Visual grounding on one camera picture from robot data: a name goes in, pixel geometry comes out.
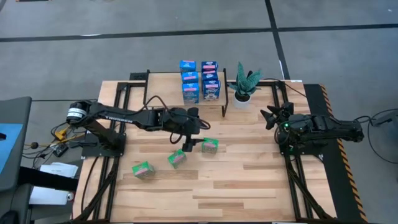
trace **white paper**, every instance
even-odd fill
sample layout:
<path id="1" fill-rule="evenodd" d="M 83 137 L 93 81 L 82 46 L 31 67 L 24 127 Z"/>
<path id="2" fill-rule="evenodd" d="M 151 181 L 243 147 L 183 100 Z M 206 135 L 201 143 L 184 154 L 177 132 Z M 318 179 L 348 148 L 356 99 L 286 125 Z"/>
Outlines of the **white paper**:
<path id="1" fill-rule="evenodd" d="M 78 170 L 77 166 L 53 162 L 51 165 L 42 165 L 40 171 L 50 174 L 73 178 Z M 45 187 L 34 187 L 30 195 L 30 205 L 66 205 L 67 191 L 48 189 Z"/>

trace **concrete floor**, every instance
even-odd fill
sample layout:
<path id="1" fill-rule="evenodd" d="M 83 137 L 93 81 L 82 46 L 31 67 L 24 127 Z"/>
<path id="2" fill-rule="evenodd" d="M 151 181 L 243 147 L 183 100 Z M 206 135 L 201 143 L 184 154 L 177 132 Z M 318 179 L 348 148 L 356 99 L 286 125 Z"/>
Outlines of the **concrete floor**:
<path id="1" fill-rule="evenodd" d="M 278 27 L 398 21 L 394 0 L 271 3 Z M 8 0 L 0 12 L 0 38 L 270 26 L 261 0 Z M 291 79 L 326 85 L 337 118 L 398 108 L 398 29 L 283 32 L 280 39 Z M 262 68 L 267 78 L 282 78 L 271 32 L 3 42 L 0 58 L 0 100 L 26 95 L 34 100 L 96 98 L 102 80 L 126 80 L 130 72 L 147 68 L 176 71 L 182 58 L 217 60 L 230 78 L 238 61 L 247 69 Z M 65 120 L 69 104 L 33 102 L 26 142 L 51 141 L 49 131 Z M 375 148 L 398 161 L 398 130 L 387 124 L 371 131 Z M 367 139 L 345 146 L 369 221 L 396 223 L 397 165 L 376 157 Z M 76 149 L 59 160 L 79 158 Z M 23 163 L 29 166 L 31 161 Z"/>

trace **green box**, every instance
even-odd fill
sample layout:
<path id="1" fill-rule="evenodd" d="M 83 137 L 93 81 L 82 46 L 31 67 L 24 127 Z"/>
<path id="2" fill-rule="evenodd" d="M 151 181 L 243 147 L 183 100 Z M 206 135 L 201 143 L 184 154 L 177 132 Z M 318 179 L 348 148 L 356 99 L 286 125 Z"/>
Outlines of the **green box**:
<path id="1" fill-rule="evenodd" d="M 148 161 L 145 161 L 132 167 L 132 173 L 139 179 L 145 179 L 146 177 L 155 175 L 155 169 Z"/>
<path id="2" fill-rule="evenodd" d="M 209 152 L 215 154 L 217 153 L 217 149 L 218 149 L 217 139 L 204 138 L 204 141 L 201 144 L 202 152 Z"/>
<path id="3" fill-rule="evenodd" d="M 174 169 L 177 169 L 180 164 L 184 163 L 187 160 L 187 156 L 181 149 L 179 149 L 177 150 L 177 152 L 169 156 L 168 159 L 169 163 L 173 165 Z"/>

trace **wooden table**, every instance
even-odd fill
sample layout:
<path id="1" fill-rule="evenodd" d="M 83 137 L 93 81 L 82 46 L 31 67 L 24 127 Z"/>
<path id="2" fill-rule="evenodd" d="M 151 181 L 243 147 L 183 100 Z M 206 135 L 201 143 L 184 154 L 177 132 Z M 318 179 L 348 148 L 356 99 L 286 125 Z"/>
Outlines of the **wooden table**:
<path id="1" fill-rule="evenodd" d="M 302 83 L 290 83 L 304 93 Z M 103 82 L 99 101 L 113 105 L 117 81 Z M 142 106 L 144 88 L 132 88 L 128 108 Z M 310 113 L 307 99 L 287 89 L 295 113 Z M 228 90 L 232 99 L 233 91 Z M 111 215 L 112 222 L 254 222 L 294 221 L 294 213 L 283 157 L 274 142 L 274 129 L 265 129 L 260 109 L 273 105 L 269 87 L 252 96 L 247 110 L 230 104 L 225 118 L 219 107 L 201 106 L 199 114 L 211 123 L 211 129 L 199 137 L 220 140 L 218 153 L 204 155 L 200 146 L 187 153 L 187 162 L 177 170 L 167 157 L 181 148 L 169 143 L 170 133 L 148 133 L 127 125 L 127 146 L 122 156 Z M 109 121 L 101 121 L 109 126 Z M 302 156 L 309 191 L 331 216 L 336 216 L 323 164 L 313 156 Z M 80 214 L 82 191 L 94 159 L 86 159 L 73 214 Z M 139 180 L 131 167 L 149 161 L 157 169 L 152 180 Z M 102 158 L 98 159 L 85 195 L 84 206 L 94 196 L 100 178 Z M 305 209 L 298 190 L 302 216 Z M 107 194 L 104 194 L 100 217 L 104 217 Z"/>

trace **potted plant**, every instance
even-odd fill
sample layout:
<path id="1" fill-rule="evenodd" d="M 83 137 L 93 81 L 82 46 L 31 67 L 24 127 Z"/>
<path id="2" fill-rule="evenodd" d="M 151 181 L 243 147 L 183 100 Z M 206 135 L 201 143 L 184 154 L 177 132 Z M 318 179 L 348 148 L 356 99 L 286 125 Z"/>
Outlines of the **potted plant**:
<path id="1" fill-rule="evenodd" d="M 235 90 L 233 105 L 239 109 L 246 109 L 249 106 L 251 95 L 259 88 L 256 88 L 262 78 L 261 70 L 250 71 L 246 76 L 243 71 L 243 65 L 238 63 L 238 74 L 236 75 L 236 85 L 229 83 L 228 86 Z"/>

